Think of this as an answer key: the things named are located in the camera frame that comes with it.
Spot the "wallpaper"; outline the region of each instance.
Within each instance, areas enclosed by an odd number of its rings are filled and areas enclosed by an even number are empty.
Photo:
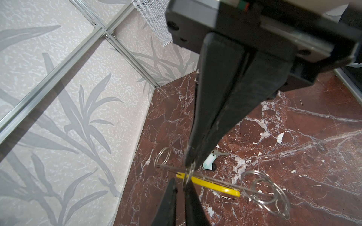
[[[163,47],[137,10],[122,21],[115,35],[161,85],[196,70],[198,54],[172,42]]]
[[[104,38],[86,53],[1,145],[0,225],[111,224],[153,93],[140,78]]]
[[[103,21],[104,25],[122,9],[122,7],[129,0],[83,0],[91,9],[97,14],[97,16]]]
[[[0,88],[21,100],[47,75],[42,53],[56,66],[92,30],[70,1],[0,1]],[[12,107],[0,99],[0,119]]]

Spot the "metal corner bracket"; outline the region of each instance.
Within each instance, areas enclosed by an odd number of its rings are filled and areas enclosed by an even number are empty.
[[[49,91],[63,78],[63,76],[78,62],[78,60],[104,36],[114,48],[140,73],[142,77],[154,88],[160,84],[148,73],[137,58],[114,35],[114,29],[134,9],[133,0],[129,0],[114,18],[104,25],[102,20],[83,0],[70,0],[70,2],[94,26],[94,30],[55,67],[32,91],[30,91],[9,113],[0,120],[0,144],[16,129],[25,117],[49,93]]]

